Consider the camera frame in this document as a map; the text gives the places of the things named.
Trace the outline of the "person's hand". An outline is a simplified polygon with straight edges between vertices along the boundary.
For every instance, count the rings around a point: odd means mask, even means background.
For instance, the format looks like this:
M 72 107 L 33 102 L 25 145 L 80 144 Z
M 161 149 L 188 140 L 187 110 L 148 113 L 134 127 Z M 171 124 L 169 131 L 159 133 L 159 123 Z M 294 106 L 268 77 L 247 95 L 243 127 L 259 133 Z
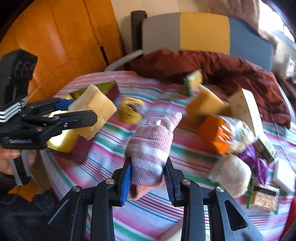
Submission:
M 13 171 L 10 167 L 9 160 L 10 159 L 15 159 L 20 156 L 20 151 L 19 150 L 12 150 L 12 149 L 3 149 L 1 147 L 0 149 L 0 172 L 7 174 L 7 175 L 12 175 Z M 35 162 L 37 152 L 36 150 L 30 150 L 28 153 L 28 165 L 32 166 Z

